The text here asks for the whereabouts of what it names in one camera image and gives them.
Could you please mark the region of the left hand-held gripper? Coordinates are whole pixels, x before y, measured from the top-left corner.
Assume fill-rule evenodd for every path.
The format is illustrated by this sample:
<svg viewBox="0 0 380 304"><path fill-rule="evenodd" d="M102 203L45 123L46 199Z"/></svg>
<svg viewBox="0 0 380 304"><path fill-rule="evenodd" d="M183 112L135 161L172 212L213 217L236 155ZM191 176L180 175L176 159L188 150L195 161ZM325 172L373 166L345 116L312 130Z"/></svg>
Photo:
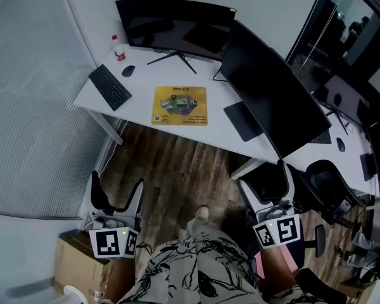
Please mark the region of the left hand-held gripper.
<svg viewBox="0 0 380 304"><path fill-rule="evenodd" d="M116 211L124 216L136 216L141 210L143 197L144 179L140 179L126 205L116 209L102 190L98 173L94 170L91 174L91 204L105 215L112 215ZM125 222L102 216L92 219L89 230L94 256L100 259L134 258L138 236L139 233Z"/></svg>

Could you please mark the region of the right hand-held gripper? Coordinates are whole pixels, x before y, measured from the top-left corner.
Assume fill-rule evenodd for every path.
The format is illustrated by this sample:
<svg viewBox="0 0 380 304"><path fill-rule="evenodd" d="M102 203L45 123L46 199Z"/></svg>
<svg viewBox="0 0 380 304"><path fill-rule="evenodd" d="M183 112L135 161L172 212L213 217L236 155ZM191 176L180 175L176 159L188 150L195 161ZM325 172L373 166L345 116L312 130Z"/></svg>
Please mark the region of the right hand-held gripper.
<svg viewBox="0 0 380 304"><path fill-rule="evenodd" d="M276 164L268 163L265 182L265 199L268 202L262 203L244 180L237 180L246 206L256 213L257 224L253 226L253 230L260 247L273 248L300 240L300 216L295 213L290 202L295 194L295 184L288 165L282 160Z"/></svg>

